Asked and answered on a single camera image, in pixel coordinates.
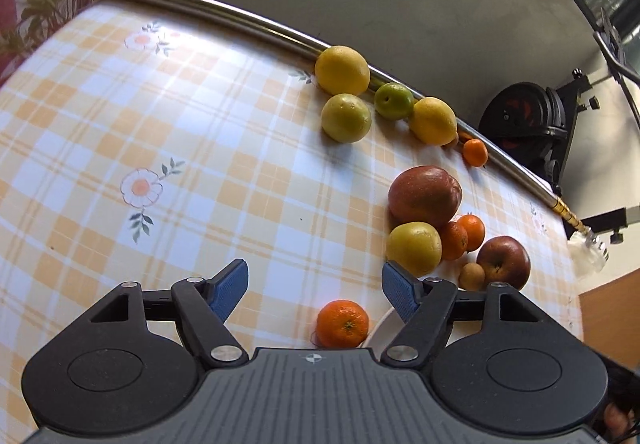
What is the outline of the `person's left hand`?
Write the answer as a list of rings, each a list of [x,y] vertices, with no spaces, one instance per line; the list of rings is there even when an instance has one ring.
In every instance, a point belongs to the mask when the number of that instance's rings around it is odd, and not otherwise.
[[[622,412],[614,403],[606,405],[603,421],[613,440],[623,436],[632,426],[629,415]]]

